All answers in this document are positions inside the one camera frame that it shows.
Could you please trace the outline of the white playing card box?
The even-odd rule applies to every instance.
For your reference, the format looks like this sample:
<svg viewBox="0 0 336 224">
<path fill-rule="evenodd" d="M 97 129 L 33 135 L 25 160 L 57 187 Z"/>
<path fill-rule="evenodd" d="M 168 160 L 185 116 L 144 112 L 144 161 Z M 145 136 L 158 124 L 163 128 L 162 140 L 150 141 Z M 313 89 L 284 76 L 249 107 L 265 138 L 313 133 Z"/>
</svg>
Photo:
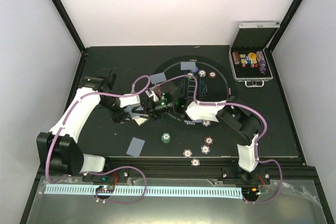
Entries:
<svg viewBox="0 0 336 224">
<path fill-rule="evenodd" d="M 134 120 L 135 120 L 135 122 L 137 123 L 138 126 L 141 126 L 142 124 L 144 124 L 145 122 L 148 121 L 148 119 L 146 119 L 146 118 L 135 118 Z"/>
</svg>

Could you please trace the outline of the blue playing card deck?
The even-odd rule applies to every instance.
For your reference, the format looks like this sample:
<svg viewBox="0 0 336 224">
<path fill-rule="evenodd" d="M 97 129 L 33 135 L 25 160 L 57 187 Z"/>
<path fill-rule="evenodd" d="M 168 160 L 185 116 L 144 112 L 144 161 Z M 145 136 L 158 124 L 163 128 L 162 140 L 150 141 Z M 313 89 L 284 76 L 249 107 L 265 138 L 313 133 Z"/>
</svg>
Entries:
<svg viewBox="0 0 336 224">
<path fill-rule="evenodd" d="M 140 112 L 142 111 L 142 110 L 138 110 L 138 111 L 135 111 L 135 112 L 132 111 L 133 109 L 137 109 L 137 108 L 138 107 L 132 107 L 132 106 L 128 105 L 128 106 L 125 107 L 124 112 L 128 113 L 132 120 L 135 120 L 135 119 L 140 118 L 140 115 L 141 115 Z"/>
</svg>

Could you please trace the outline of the green poker chip stack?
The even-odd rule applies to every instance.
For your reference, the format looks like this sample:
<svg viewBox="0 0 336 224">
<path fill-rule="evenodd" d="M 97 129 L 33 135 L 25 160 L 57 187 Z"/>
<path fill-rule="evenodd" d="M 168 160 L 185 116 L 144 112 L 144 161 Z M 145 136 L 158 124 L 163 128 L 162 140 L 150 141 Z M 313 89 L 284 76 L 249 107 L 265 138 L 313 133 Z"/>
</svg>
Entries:
<svg viewBox="0 0 336 224">
<path fill-rule="evenodd" d="M 163 133 L 161 136 L 161 141 L 165 144 L 169 143 L 171 140 L 171 135 L 170 133 Z"/>
</svg>

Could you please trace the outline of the purple small blind button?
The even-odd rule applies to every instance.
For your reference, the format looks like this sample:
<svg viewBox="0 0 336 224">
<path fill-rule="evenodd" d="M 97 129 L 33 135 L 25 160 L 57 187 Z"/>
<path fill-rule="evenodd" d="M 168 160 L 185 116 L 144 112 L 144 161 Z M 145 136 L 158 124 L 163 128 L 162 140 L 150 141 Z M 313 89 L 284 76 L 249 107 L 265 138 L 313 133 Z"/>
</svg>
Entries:
<svg viewBox="0 0 336 224">
<path fill-rule="evenodd" d="M 196 67 L 195 69 L 191 69 L 190 70 L 192 73 L 198 72 L 198 67 Z"/>
</svg>

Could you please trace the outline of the brown poker chip stack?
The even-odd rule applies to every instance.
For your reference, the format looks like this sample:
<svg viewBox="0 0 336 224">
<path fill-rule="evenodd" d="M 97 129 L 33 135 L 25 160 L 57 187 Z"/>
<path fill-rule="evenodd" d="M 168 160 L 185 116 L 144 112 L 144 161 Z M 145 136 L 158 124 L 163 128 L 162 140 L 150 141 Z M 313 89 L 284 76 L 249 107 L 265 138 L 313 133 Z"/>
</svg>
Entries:
<svg viewBox="0 0 336 224">
<path fill-rule="evenodd" d="M 214 139 L 212 137 L 208 136 L 204 139 L 204 143 L 206 145 L 212 145 L 214 143 Z"/>
</svg>

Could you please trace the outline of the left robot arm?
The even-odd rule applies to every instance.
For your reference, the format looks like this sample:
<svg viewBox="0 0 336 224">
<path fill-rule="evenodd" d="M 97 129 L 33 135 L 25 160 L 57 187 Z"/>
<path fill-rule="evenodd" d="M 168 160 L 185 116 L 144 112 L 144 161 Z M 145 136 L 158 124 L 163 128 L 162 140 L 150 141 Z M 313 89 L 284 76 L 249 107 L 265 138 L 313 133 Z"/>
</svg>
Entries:
<svg viewBox="0 0 336 224">
<path fill-rule="evenodd" d="M 80 132 L 89 115 L 97 105 L 101 105 L 121 116 L 124 108 L 140 104 L 140 94 L 149 86 L 135 91 L 136 84 L 149 76 L 137 78 L 129 94 L 113 94 L 115 74 L 110 69 L 103 69 L 102 75 L 84 77 L 76 95 L 61 119 L 47 133 L 41 132 L 36 139 L 41 167 L 49 183 L 50 173 L 60 173 L 63 177 L 93 173 L 100 181 L 108 181 L 113 174 L 111 166 L 105 164 L 102 156 L 84 154 L 78 146 Z"/>
</svg>

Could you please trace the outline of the blue chips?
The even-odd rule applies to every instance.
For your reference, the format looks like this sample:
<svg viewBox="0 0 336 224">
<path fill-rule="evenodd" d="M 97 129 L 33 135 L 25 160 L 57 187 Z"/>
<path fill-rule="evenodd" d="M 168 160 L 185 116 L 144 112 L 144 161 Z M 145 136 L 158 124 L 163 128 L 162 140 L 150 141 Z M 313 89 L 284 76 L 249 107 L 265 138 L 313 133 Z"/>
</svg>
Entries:
<svg viewBox="0 0 336 224">
<path fill-rule="evenodd" d="M 205 127 L 208 127 L 210 126 L 211 122 L 209 120 L 203 120 L 202 121 L 202 125 L 205 126 Z"/>
<path fill-rule="evenodd" d="M 206 76 L 206 71 L 205 70 L 200 70 L 198 72 L 198 74 L 199 74 L 200 77 L 205 77 Z"/>
</svg>

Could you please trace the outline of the cards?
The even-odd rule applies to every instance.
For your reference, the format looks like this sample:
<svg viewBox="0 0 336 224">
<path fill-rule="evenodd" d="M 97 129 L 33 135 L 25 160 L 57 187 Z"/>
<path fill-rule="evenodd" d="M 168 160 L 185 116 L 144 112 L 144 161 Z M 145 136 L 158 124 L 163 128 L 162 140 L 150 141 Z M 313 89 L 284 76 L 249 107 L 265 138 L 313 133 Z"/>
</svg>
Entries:
<svg viewBox="0 0 336 224">
<path fill-rule="evenodd" d="M 194 124 L 197 124 L 197 123 L 202 123 L 202 120 L 192 120 L 192 121 L 185 120 L 184 123 L 194 125 Z"/>
</svg>

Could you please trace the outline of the stray card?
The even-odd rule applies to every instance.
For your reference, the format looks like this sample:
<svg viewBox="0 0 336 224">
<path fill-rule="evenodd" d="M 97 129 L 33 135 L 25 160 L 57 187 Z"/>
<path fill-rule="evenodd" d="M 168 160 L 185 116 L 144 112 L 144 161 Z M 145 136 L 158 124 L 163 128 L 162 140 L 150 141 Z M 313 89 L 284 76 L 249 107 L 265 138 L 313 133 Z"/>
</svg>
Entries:
<svg viewBox="0 0 336 224">
<path fill-rule="evenodd" d="M 145 140 L 133 137 L 126 154 L 133 157 L 139 157 L 144 147 Z"/>
</svg>

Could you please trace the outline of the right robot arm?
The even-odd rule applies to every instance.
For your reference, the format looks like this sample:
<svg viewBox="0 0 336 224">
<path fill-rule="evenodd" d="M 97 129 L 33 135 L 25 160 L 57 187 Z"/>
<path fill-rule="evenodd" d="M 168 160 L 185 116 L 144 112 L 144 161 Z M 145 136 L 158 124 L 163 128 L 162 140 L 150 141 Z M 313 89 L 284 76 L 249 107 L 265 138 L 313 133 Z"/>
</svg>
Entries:
<svg viewBox="0 0 336 224">
<path fill-rule="evenodd" d="M 182 120 L 222 124 L 237 145 L 239 179 L 250 184 L 258 177 L 258 141 L 267 131 L 267 122 L 259 112 L 236 103 L 237 97 L 215 102 L 200 101 L 197 87 L 194 87 L 191 98 L 185 97 L 172 81 L 155 85 L 150 91 L 153 93 L 141 98 L 144 118 L 157 120 L 163 114 L 174 112 Z"/>
</svg>

